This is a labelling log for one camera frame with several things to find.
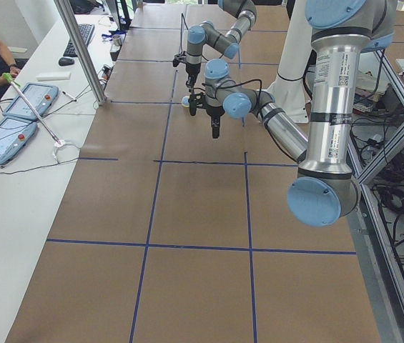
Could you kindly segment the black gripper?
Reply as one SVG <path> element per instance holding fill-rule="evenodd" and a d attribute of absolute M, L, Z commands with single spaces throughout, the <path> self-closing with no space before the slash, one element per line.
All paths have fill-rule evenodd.
<path fill-rule="evenodd" d="M 212 138 L 218 139 L 220 136 L 220 118 L 222 116 L 222 107 L 208 106 L 207 114 L 211 117 Z"/>
<path fill-rule="evenodd" d="M 194 91 L 194 78 L 197 77 L 199 74 L 199 63 L 192 64 L 187 62 L 185 70 L 188 74 L 186 87 L 188 89 L 188 92 L 191 94 Z"/>

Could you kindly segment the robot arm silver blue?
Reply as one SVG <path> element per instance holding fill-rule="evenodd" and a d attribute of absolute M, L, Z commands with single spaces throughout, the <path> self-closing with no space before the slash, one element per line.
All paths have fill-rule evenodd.
<path fill-rule="evenodd" d="M 188 29 L 184 63 L 188 75 L 186 86 L 190 91 L 193 90 L 200 73 L 204 46 L 208 45 L 228 59 L 233 59 L 239 51 L 242 37 L 257 20 L 253 1 L 226 0 L 218 1 L 217 4 L 224 12 L 235 17 L 236 21 L 226 34 L 218 31 L 211 21 L 203 21 Z"/>
<path fill-rule="evenodd" d="M 220 1 L 234 17 L 222 34 L 211 21 L 189 29 L 189 81 L 205 76 L 201 107 L 215 134 L 224 114 L 254 115 L 274 142 L 297 162 L 287 192 L 302 223 L 323 227 L 349 214 L 360 198 L 346 161 L 360 55 L 393 41 L 395 1 L 295 1 L 289 12 L 277 78 L 268 89 L 247 89 L 230 77 L 228 60 L 257 23 L 253 1 Z"/>

